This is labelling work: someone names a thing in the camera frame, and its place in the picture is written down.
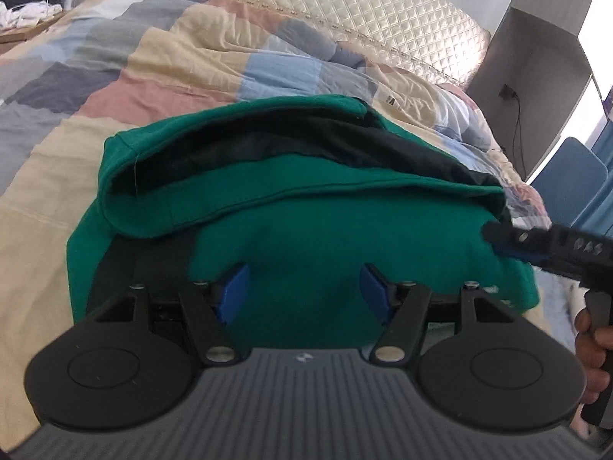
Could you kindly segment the person's right hand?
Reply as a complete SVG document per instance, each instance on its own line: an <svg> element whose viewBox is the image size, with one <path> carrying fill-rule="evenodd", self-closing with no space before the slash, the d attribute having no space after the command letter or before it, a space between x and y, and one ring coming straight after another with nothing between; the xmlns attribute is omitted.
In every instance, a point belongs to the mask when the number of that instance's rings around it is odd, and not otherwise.
<svg viewBox="0 0 613 460"><path fill-rule="evenodd" d="M612 349L613 331L611 326L593 329L588 309L582 309L575 318L575 355L586 375L586 389L582 397L583 404L592 404L608 387L610 375L603 369L607 352Z"/></svg>

